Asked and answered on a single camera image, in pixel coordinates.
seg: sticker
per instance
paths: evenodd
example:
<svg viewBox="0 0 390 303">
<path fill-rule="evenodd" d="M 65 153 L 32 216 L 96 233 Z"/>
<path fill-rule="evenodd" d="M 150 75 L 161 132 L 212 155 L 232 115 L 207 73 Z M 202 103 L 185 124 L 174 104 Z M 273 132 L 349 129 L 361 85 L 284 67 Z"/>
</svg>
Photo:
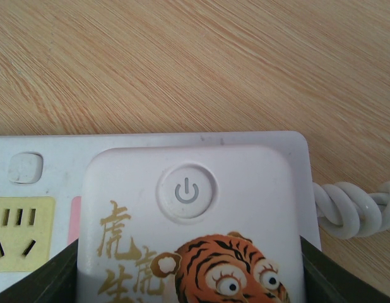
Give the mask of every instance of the sticker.
<svg viewBox="0 0 390 303">
<path fill-rule="evenodd" d="M 81 197 L 75 197 L 71 202 L 68 245 L 79 238 L 80 233 Z"/>
<path fill-rule="evenodd" d="M 99 222 L 103 234 L 97 249 L 99 258 L 117 261 L 117 268 L 105 269 L 97 292 L 107 302 L 290 302 L 279 266 L 239 232 L 188 239 L 157 252 L 138 247 L 133 237 L 122 238 L 131 215 L 110 203 L 111 214 Z M 126 241 L 129 249 L 120 251 Z"/>
</svg>

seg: power strip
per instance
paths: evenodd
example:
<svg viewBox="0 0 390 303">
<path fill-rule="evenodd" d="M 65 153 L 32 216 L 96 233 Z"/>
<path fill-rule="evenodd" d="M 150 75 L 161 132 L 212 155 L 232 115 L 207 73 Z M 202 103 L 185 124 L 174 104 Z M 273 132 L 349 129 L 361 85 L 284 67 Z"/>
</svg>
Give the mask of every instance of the power strip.
<svg viewBox="0 0 390 303">
<path fill-rule="evenodd" d="M 78 237 L 83 176 L 99 153 L 112 148 L 223 145 L 266 146 L 287 160 L 296 176 L 300 234 L 316 247 L 320 248 L 316 215 L 324 229 L 343 239 L 390 229 L 390 182 L 373 194 L 352 184 L 314 184 L 316 212 L 307 143 L 295 132 L 0 137 L 0 292 Z M 51 227 L 48 236 L 41 233 Z"/>
<path fill-rule="evenodd" d="M 52 240 L 49 250 L 49 258 L 52 258 L 68 244 L 70 223 L 76 223 L 76 219 L 79 217 L 75 211 L 71 211 L 72 205 L 74 210 L 78 210 L 78 197 L 81 196 L 85 170 L 91 160 L 99 153 L 120 147 L 250 144 L 268 146 L 279 151 L 292 167 L 292 171 L 297 176 L 295 177 L 295 188 L 300 234 L 320 248 L 308 147 L 302 135 L 291 131 L 0 137 L 0 197 L 52 197 L 55 200 Z M 18 172 L 18 176 L 9 172 L 9 168 L 14 163 L 13 157 L 22 153 L 40 155 L 43 159 L 42 176 L 35 183 L 15 182 L 17 177 L 21 177 L 23 182 L 33 181 L 36 178 L 35 172 L 28 174 Z M 77 234 L 73 235 L 76 229 L 72 229 L 70 232 L 72 238 L 77 236 Z M 23 253 L 7 249 L 6 241 L 7 239 L 0 236 L 0 243 L 6 256 Z M 28 274 L 29 271 L 0 271 L 0 292 Z"/>
</svg>

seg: white plastic casing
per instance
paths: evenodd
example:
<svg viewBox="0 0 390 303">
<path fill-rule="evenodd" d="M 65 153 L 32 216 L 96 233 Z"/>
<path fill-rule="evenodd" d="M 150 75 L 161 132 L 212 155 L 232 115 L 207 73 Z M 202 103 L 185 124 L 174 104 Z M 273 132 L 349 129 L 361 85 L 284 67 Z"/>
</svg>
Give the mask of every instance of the white plastic casing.
<svg viewBox="0 0 390 303">
<path fill-rule="evenodd" d="M 42 175 L 42 157 L 34 153 L 14 155 L 8 167 L 8 179 L 19 184 L 36 183 Z"/>
<path fill-rule="evenodd" d="M 256 249 L 279 265 L 279 279 L 291 302 L 305 302 L 296 208 L 292 168 L 272 148 L 225 145 L 105 151 L 89 165 L 83 182 L 78 302 L 111 301 L 118 283 L 124 289 L 120 298 L 166 302 L 168 287 L 155 295 L 135 286 L 144 278 L 138 264 L 146 251 L 154 252 L 153 259 L 198 237 L 232 231 L 251 239 Z M 112 220 L 116 209 L 118 216 L 128 217 Z M 132 247 L 141 251 L 141 257 L 122 258 L 120 254 Z M 147 277 L 153 277 L 149 288 L 168 285 L 168 277 L 160 282 L 147 270 Z M 126 279 L 118 280 L 121 275 Z M 191 277 L 186 279 L 195 283 Z"/>
<path fill-rule="evenodd" d="M 287 160 L 295 186 L 300 235 L 320 249 L 309 149 L 305 138 L 294 131 L 0 136 L 0 197 L 50 196 L 56 200 L 50 246 L 50 258 L 52 258 L 68 244 L 72 200 L 74 197 L 81 196 L 86 168 L 99 153 L 111 148 L 166 146 L 190 148 L 250 144 L 272 148 Z M 9 175 L 9 168 L 13 165 L 12 158 L 25 153 L 40 155 L 43 158 L 42 176 L 35 183 L 20 184 L 14 182 L 18 176 Z M 0 272 L 0 292 L 28 274 L 27 272 Z"/>
</svg>

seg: socket holes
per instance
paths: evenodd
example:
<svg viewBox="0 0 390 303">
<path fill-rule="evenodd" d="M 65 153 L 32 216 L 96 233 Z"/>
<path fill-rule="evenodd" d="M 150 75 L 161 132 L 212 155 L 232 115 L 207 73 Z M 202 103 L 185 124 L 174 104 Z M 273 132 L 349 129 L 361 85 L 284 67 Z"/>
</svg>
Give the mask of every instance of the socket holes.
<svg viewBox="0 0 390 303">
<path fill-rule="evenodd" d="M 24 250 L 24 252 L 23 252 L 23 256 L 24 256 L 24 257 L 26 257 L 27 254 L 30 253 L 30 251 L 31 251 L 32 247 L 35 245 L 35 243 L 37 243 L 37 241 L 35 241 L 35 240 L 32 240 L 32 241 L 31 241 L 30 245 L 28 245 L 28 247 L 27 247 L 27 248 Z"/>
<path fill-rule="evenodd" d="M 17 222 L 16 225 L 21 225 L 21 219 L 23 218 L 23 210 L 21 208 L 17 209 Z"/>
<path fill-rule="evenodd" d="M 4 257 L 4 249 L 3 249 L 3 246 L 0 243 L 0 258 L 1 257 Z"/>
<path fill-rule="evenodd" d="M 30 211 L 30 221 L 29 221 L 29 225 L 33 225 L 34 221 L 35 221 L 35 213 L 37 212 L 37 210 L 35 208 L 32 208 L 31 211 Z"/>
<path fill-rule="evenodd" d="M 4 210 L 4 216 L 3 216 L 3 226 L 7 226 L 8 224 L 8 217 L 10 216 L 10 210 L 5 209 Z"/>
</svg>

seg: white power strip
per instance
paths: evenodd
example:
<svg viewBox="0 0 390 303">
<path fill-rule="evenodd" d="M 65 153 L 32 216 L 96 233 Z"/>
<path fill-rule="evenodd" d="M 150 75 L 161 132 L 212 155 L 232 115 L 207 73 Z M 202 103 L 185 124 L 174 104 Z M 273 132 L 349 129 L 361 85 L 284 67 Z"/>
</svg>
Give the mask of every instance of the white power strip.
<svg viewBox="0 0 390 303">
<path fill-rule="evenodd" d="M 0 197 L 53 197 L 55 199 L 49 253 L 49 257 L 52 258 L 68 244 L 72 200 L 81 195 L 85 170 L 99 153 L 121 147 L 221 145 L 261 145 L 276 150 L 287 161 L 292 171 L 295 188 L 300 235 L 321 248 L 307 143 L 303 136 L 291 131 L 0 137 Z M 34 178 L 39 178 L 35 174 L 22 172 L 14 174 L 13 169 L 9 172 L 9 168 L 15 166 L 13 157 L 21 153 L 42 157 L 42 176 L 37 182 L 33 182 Z M 0 236 L 0 241 L 6 254 L 2 258 L 20 253 L 6 251 L 6 241 L 11 239 L 3 239 Z M 28 273 L 0 272 L 0 292 Z"/>
</svg>

